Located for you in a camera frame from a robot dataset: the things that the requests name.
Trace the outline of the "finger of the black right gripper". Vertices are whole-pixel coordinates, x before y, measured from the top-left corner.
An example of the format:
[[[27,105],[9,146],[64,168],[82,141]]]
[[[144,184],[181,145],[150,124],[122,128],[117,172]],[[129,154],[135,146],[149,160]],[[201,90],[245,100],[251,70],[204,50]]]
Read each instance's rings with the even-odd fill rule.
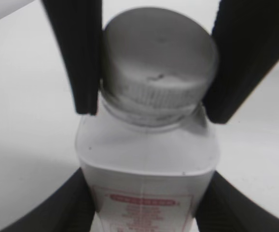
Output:
[[[96,115],[101,78],[102,1],[42,1],[68,74],[75,111]]]
[[[204,97],[225,124],[279,61],[279,0],[222,0],[212,29],[220,64]]]

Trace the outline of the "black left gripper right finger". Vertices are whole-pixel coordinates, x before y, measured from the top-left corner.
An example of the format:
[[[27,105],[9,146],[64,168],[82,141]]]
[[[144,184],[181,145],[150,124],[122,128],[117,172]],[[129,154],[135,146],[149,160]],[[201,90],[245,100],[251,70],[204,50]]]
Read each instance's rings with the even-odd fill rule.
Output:
[[[200,232],[279,232],[279,218],[215,172],[196,211]]]

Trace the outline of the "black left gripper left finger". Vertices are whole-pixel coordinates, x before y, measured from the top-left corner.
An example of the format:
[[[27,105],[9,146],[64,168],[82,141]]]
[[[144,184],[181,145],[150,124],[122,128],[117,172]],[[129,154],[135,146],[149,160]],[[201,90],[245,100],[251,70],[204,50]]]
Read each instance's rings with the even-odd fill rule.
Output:
[[[2,232],[89,232],[95,204],[79,168],[48,199]]]

